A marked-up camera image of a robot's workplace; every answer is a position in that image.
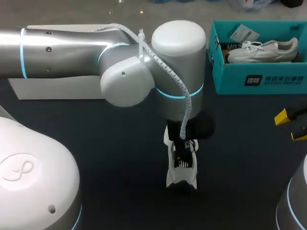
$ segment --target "yellow object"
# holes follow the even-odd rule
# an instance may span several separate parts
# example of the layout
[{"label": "yellow object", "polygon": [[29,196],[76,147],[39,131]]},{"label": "yellow object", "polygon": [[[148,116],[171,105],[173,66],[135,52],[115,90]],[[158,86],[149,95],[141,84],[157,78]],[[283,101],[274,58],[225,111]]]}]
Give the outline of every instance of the yellow object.
[{"label": "yellow object", "polygon": [[291,133],[291,136],[292,136],[292,140],[307,140],[307,135],[302,136],[302,137],[297,138],[297,139],[294,139],[294,138],[293,138],[293,133]]},{"label": "yellow object", "polygon": [[289,122],[289,121],[291,121],[291,120],[288,118],[286,109],[283,109],[283,110],[275,117],[275,124],[276,124],[277,126],[278,126],[278,125],[281,125],[281,124],[283,124],[283,123]]}]

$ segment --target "teal shoe box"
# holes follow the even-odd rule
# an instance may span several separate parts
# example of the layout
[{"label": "teal shoe box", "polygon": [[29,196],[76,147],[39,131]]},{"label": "teal shoe box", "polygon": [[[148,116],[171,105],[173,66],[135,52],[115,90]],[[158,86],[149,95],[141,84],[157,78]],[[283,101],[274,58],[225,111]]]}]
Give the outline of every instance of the teal shoe box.
[{"label": "teal shoe box", "polygon": [[[222,49],[240,47],[230,39],[244,25],[260,34],[257,42],[299,40],[299,61],[293,63],[226,64]],[[306,21],[214,21],[209,60],[218,94],[307,94]]]}]

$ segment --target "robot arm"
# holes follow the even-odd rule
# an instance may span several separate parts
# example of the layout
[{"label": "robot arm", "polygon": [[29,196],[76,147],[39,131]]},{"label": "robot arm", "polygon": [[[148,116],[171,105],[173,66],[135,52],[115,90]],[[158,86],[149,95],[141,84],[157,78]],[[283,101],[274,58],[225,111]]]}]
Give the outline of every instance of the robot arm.
[{"label": "robot arm", "polygon": [[[194,158],[189,155],[194,151],[190,141],[213,132],[208,117],[201,112],[205,32],[195,23],[172,21],[156,29],[151,46],[139,42],[129,29],[116,24],[91,33],[2,31],[0,77],[98,75],[106,100],[121,107],[140,103],[156,88],[160,113],[167,120],[165,143],[174,146],[169,151],[175,151],[176,159],[186,159],[179,164],[194,167],[196,175]],[[171,162],[172,158],[170,165],[177,168],[178,163]]]}]

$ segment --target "white spiral cable wrap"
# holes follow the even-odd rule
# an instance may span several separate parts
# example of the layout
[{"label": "white spiral cable wrap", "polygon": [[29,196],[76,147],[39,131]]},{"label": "white spiral cable wrap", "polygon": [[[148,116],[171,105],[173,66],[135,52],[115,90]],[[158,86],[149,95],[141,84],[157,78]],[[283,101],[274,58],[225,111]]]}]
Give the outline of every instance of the white spiral cable wrap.
[{"label": "white spiral cable wrap", "polygon": [[[130,29],[128,29],[127,27],[125,27],[124,25],[121,24],[117,24],[117,23],[112,23],[112,24],[108,24],[102,28],[99,29],[95,29],[92,30],[90,32],[101,32],[103,30],[106,29],[110,29],[110,28],[117,28],[120,29],[124,32],[126,32],[131,38],[133,38],[137,43],[139,43],[139,37]],[[163,68],[174,80],[175,82],[178,84],[178,86],[180,87],[180,89],[183,92],[183,95],[185,96],[186,99],[186,113],[183,117],[183,121],[181,123],[181,128],[180,128],[180,137],[182,139],[186,138],[186,125],[187,122],[189,120],[191,111],[192,111],[192,101],[191,101],[191,97],[190,94],[188,92],[188,89],[186,88],[185,84],[183,83],[183,81],[180,79],[180,77],[178,77],[178,75],[165,63],[163,62],[158,56],[157,54],[155,54],[153,52],[153,50],[147,45],[147,43],[143,42],[143,47],[146,50],[146,52],[148,53],[148,55],[156,61],[156,63],[158,63],[158,65]]]}]

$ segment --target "black mat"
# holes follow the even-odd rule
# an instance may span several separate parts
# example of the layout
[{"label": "black mat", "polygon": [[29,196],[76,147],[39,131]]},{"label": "black mat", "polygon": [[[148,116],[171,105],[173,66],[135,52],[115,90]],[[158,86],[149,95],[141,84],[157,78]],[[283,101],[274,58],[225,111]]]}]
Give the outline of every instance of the black mat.
[{"label": "black mat", "polygon": [[279,127],[274,116],[307,96],[219,96],[208,66],[203,97],[216,131],[200,141],[197,192],[182,192],[165,188],[165,121],[154,93],[128,109],[103,100],[18,101],[0,80],[0,104],[76,158],[85,230],[276,229],[280,195],[307,154],[307,142],[290,132],[307,116]]}]

